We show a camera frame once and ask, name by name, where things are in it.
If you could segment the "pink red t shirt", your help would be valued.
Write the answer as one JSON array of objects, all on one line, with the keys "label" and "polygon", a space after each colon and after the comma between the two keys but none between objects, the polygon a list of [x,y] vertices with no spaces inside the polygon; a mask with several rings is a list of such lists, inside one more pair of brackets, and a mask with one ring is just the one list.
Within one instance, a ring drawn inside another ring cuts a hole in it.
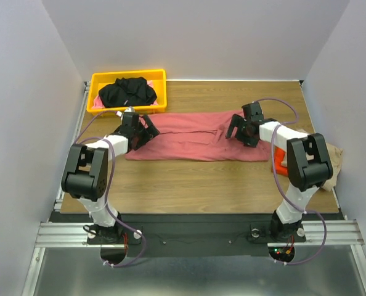
[{"label": "pink red t shirt", "polygon": [[226,138],[234,114],[242,111],[208,113],[157,113],[150,116],[160,134],[126,160],[195,160],[216,162],[236,160],[266,162],[270,144],[260,141],[256,147],[244,146],[235,138]]}]

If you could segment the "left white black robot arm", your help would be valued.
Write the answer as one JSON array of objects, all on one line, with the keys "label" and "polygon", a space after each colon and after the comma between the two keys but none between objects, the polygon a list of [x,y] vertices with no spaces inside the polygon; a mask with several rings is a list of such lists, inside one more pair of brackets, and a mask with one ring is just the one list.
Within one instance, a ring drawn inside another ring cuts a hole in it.
[{"label": "left white black robot arm", "polygon": [[108,201],[116,158],[138,150],[160,132],[148,115],[127,109],[120,115],[121,125],[114,132],[74,142],[68,152],[61,180],[62,190],[79,200],[93,220],[84,227],[89,244],[117,244],[125,240],[127,227]]}]

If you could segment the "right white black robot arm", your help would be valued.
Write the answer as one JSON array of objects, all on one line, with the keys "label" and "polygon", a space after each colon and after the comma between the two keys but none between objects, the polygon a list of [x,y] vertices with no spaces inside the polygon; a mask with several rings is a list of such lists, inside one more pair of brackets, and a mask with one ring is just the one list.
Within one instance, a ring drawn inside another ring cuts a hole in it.
[{"label": "right white black robot arm", "polygon": [[269,142],[287,156],[289,185],[282,203],[272,214],[270,236],[282,241],[297,233],[312,196],[333,176],[333,167],[324,137],[319,133],[295,131],[273,118],[265,118],[259,102],[242,107],[243,115],[232,115],[226,138],[234,136],[244,146]]}]

